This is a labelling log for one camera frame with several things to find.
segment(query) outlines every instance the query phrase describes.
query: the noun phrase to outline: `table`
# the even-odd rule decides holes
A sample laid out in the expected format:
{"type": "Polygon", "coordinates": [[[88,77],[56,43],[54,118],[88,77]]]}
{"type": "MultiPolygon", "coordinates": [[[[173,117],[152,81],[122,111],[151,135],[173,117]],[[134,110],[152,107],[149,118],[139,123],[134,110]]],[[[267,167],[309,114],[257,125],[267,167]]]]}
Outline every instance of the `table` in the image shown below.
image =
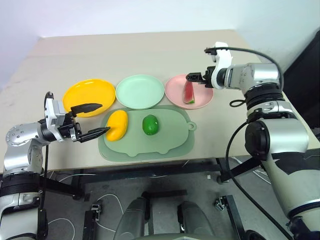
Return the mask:
{"type": "MultiPolygon", "coordinates": [[[[202,72],[212,66],[206,47],[216,41],[229,46],[249,48],[233,30],[161,32],[135,34],[106,34],[87,36],[49,37],[38,41],[21,63],[9,83],[0,93],[1,125],[0,156],[7,145],[5,134],[14,125],[31,123],[44,116],[43,102],[47,91],[62,100],[65,91],[85,79],[104,79],[117,85],[123,78],[135,74],[155,76],[163,83],[183,73],[202,72]]],[[[255,55],[232,52],[233,64],[258,62],[255,55]]],[[[98,150],[98,140],[85,143],[67,141],[50,144],[48,170],[83,169],[136,163],[155,163],[173,160],[219,158],[225,155],[227,143],[234,130],[246,120],[246,106],[232,108],[229,102],[243,99],[239,90],[214,90],[207,106],[188,110],[197,124],[193,150],[183,156],[139,162],[112,162],[98,150]]],[[[166,97],[159,103],[168,105],[166,97]]],[[[115,102],[112,109],[123,107],[115,102]]],[[[82,132],[100,127],[104,114],[91,118],[77,118],[82,132]]],[[[320,147],[319,141],[306,122],[298,115],[309,134],[309,149],[320,147]]],[[[248,155],[244,129],[235,138],[230,156],[248,155]]]]}

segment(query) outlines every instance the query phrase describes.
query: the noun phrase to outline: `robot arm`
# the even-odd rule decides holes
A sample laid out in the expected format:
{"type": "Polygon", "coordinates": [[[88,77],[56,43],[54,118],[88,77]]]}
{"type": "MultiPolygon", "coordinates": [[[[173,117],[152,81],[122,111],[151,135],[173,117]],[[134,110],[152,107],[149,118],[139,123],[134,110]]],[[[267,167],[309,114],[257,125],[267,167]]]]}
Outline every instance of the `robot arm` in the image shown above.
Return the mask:
{"type": "MultiPolygon", "coordinates": [[[[215,45],[221,46],[227,47],[220,42],[215,45]]],[[[207,88],[242,91],[248,123],[245,148],[261,160],[268,173],[282,210],[290,220],[288,228],[297,240],[320,235],[320,170],[310,168],[303,159],[309,137],[290,103],[283,98],[279,66],[231,65],[228,49],[209,48],[205,52],[214,56],[216,66],[209,66],[203,77],[199,72],[189,73],[186,79],[207,88]]]]}
{"type": "Polygon", "coordinates": [[[42,147],[50,142],[86,142],[99,137],[109,127],[100,127],[82,134],[75,117],[100,108],[97,103],[74,106],[64,111],[62,102],[48,92],[44,100],[44,119],[16,125],[6,134],[7,151],[4,156],[3,183],[0,189],[0,240],[37,239],[46,236],[47,220],[39,208],[42,194],[42,147]]]}

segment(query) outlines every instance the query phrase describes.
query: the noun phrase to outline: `light green plate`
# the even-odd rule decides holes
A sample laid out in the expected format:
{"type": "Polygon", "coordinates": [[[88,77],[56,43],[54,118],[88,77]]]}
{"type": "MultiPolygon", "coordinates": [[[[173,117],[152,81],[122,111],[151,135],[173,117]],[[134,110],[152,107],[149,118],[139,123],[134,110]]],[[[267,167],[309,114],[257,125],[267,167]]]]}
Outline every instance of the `light green plate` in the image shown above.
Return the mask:
{"type": "MultiPolygon", "coordinates": [[[[128,112],[128,131],[130,130],[131,127],[133,127],[134,130],[135,129],[141,129],[141,131],[143,131],[142,130],[142,120],[141,120],[141,124],[138,123],[138,126],[134,126],[134,125],[137,125],[136,123],[132,123],[131,124],[130,112],[132,110],[129,109],[129,108],[115,109],[113,111],[108,112],[106,114],[106,116],[103,118],[103,121],[102,121],[102,124],[101,124],[102,127],[106,126],[107,121],[109,119],[109,116],[114,111],[117,111],[117,110],[124,110],[124,111],[128,112]]],[[[194,146],[194,143],[195,143],[195,135],[194,135],[194,131],[193,130],[195,130],[196,125],[193,122],[191,122],[190,126],[189,126],[189,124],[187,124],[187,123],[190,122],[190,118],[189,118],[189,116],[188,116],[188,114],[186,113],[185,110],[183,110],[181,108],[178,108],[176,106],[172,106],[172,105],[155,106],[152,109],[148,109],[148,111],[149,110],[150,111],[155,110],[154,113],[156,113],[157,110],[171,110],[171,111],[175,111],[177,113],[177,115],[181,115],[181,117],[184,118],[183,122],[184,122],[185,126],[188,127],[188,128],[189,127],[192,128],[191,130],[187,131],[188,135],[186,136],[186,140],[184,141],[183,138],[179,138],[179,142],[177,142],[176,144],[180,144],[180,145],[177,146],[177,147],[174,147],[173,149],[169,149],[168,152],[165,153],[165,154],[161,154],[159,152],[144,152],[144,153],[138,153],[137,155],[133,154],[135,156],[129,156],[127,153],[124,153],[124,152],[126,152],[125,145],[128,145],[129,142],[128,143],[123,142],[125,144],[122,147],[122,146],[120,146],[120,143],[121,143],[122,139],[117,141],[118,144],[119,144],[119,145],[116,146],[117,148],[115,148],[115,146],[111,146],[111,148],[117,150],[117,151],[114,151],[114,150],[110,149],[106,145],[106,142],[107,143],[110,143],[110,142],[105,141],[106,137],[105,137],[105,135],[102,135],[98,139],[98,148],[99,148],[99,152],[102,155],[102,157],[104,157],[108,161],[112,161],[112,162],[141,161],[141,160],[152,160],[152,159],[163,159],[163,158],[179,157],[179,156],[183,156],[183,155],[189,153],[192,150],[192,148],[194,146]]],[[[155,134],[153,136],[147,136],[147,135],[145,135],[145,136],[146,136],[146,139],[148,139],[149,137],[155,137],[157,134],[155,134]]]]}
{"type": "Polygon", "coordinates": [[[149,109],[161,101],[165,87],[150,75],[133,75],[123,79],[115,89],[116,99],[124,106],[142,110],[149,109]]]}

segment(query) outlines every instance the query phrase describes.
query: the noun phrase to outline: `toy watermelon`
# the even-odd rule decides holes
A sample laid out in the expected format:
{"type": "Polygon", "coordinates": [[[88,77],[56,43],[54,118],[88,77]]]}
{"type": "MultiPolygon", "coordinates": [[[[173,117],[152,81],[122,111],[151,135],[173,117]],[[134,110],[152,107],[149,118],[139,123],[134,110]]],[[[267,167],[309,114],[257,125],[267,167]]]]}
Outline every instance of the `toy watermelon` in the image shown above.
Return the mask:
{"type": "Polygon", "coordinates": [[[195,103],[194,87],[191,81],[185,82],[182,97],[185,104],[195,103]]]}

